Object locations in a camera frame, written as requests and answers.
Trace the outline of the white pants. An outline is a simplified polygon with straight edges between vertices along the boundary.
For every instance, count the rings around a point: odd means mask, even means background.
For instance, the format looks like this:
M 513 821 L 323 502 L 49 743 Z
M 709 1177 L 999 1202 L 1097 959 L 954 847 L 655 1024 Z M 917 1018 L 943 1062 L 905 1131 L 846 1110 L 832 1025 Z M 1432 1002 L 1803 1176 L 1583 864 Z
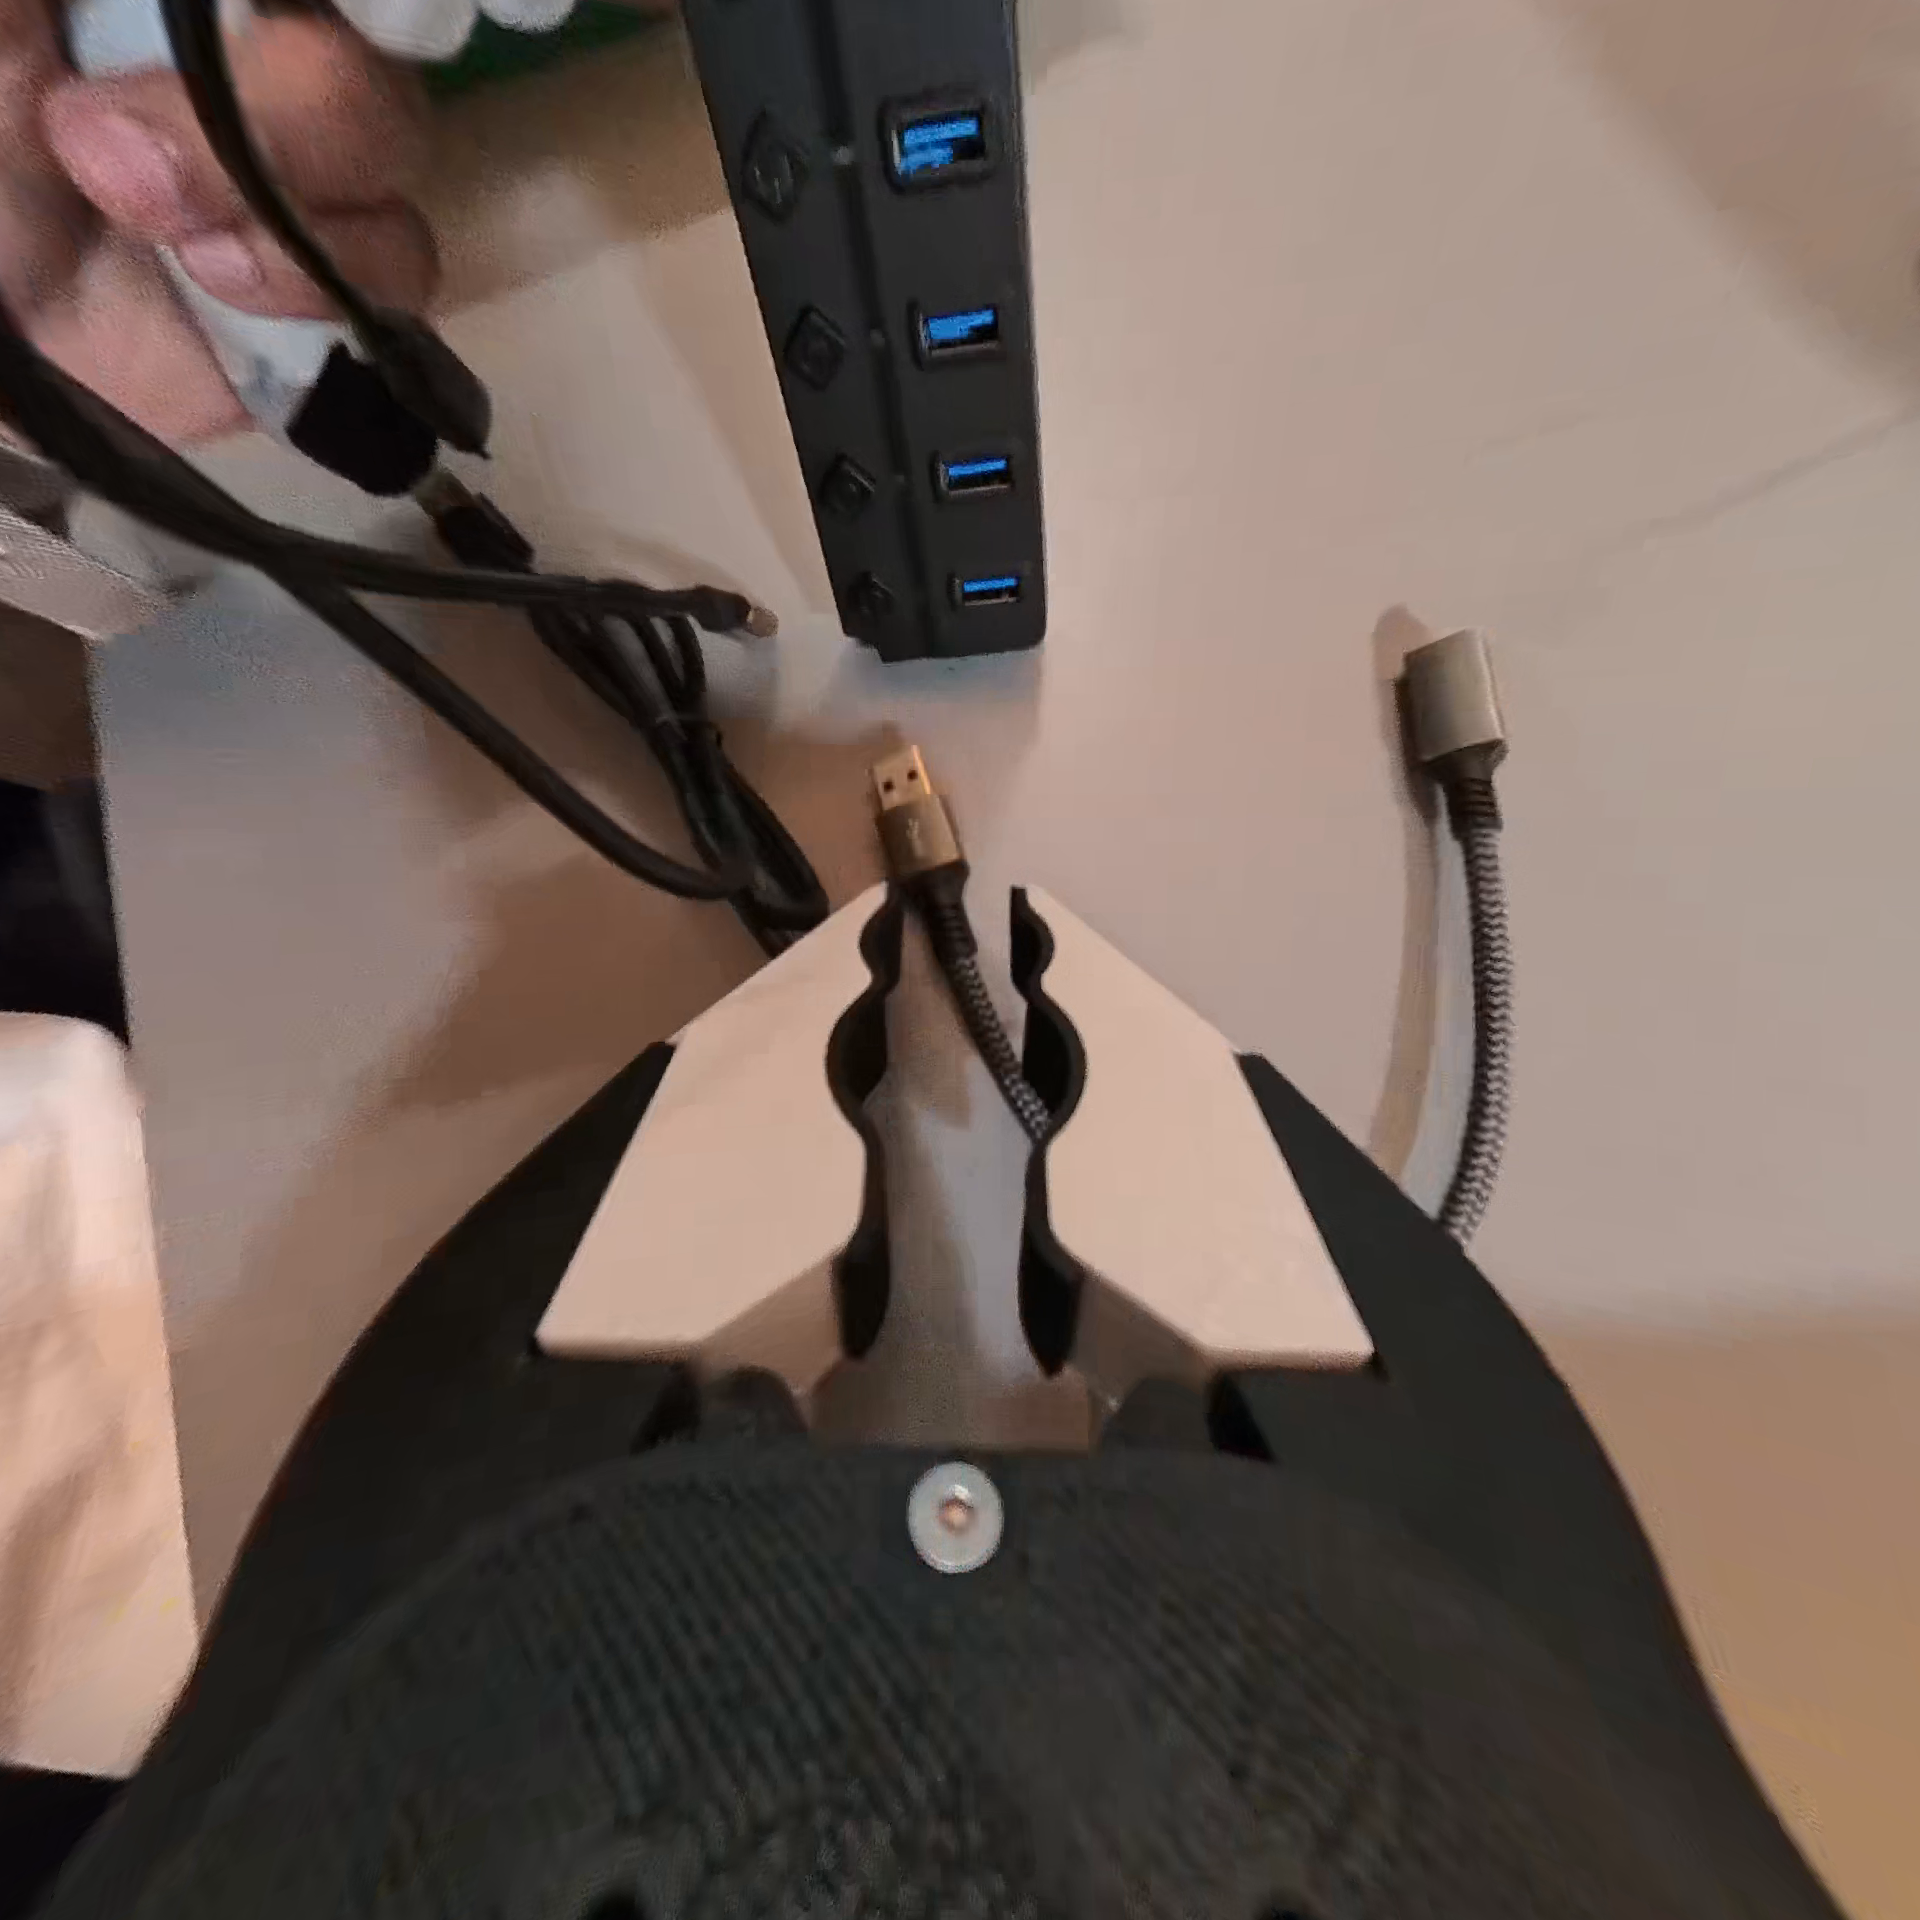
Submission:
M 82 1020 L 5 1014 L 5 1761 L 130 1775 L 198 1640 L 128 1053 Z

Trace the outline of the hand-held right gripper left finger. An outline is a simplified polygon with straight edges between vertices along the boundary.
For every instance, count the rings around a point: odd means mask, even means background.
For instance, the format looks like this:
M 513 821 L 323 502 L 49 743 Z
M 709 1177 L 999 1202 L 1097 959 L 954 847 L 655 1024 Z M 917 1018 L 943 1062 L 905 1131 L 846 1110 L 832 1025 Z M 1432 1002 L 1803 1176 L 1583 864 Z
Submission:
M 687 1024 L 539 1324 L 542 1354 L 762 1373 L 802 1405 L 892 1298 L 887 1149 L 905 905 L 873 885 Z

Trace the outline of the person's left hand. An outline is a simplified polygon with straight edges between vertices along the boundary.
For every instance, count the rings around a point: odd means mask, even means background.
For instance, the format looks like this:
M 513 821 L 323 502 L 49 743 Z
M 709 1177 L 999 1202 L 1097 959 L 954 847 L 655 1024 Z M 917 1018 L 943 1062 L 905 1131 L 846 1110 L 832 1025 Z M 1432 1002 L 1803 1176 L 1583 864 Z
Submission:
M 231 55 L 252 134 L 301 220 L 368 298 L 420 314 L 440 278 L 416 204 L 420 84 L 330 16 L 261 17 Z M 57 6 L 2 7 L 2 268 L 20 332 L 176 448 L 248 429 L 161 251 L 212 298 L 266 318 L 330 314 L 254 224 L 181 78 L 82 78 Z

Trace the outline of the black USB hub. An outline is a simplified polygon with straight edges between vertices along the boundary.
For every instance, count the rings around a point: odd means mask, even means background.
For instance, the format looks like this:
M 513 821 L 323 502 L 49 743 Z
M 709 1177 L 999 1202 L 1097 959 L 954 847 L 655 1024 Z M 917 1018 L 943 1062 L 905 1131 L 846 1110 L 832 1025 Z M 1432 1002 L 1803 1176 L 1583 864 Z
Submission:
M 687 2 L 843 631 L 1047 636 L 1038 327 L 1008 2 Z

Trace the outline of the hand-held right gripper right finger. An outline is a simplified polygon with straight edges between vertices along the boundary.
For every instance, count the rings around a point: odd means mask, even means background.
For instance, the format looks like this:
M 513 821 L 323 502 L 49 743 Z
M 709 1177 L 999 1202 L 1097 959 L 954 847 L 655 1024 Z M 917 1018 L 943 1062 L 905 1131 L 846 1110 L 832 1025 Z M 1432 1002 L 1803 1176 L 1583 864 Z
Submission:
M 1018 1304 L 1049 1379 L 1114 1409 L 1145 1382 L 1354 1373 L 1376 1342 L 1237 1046 L 1042 887 L 1014 887 L 1028 1152 Z

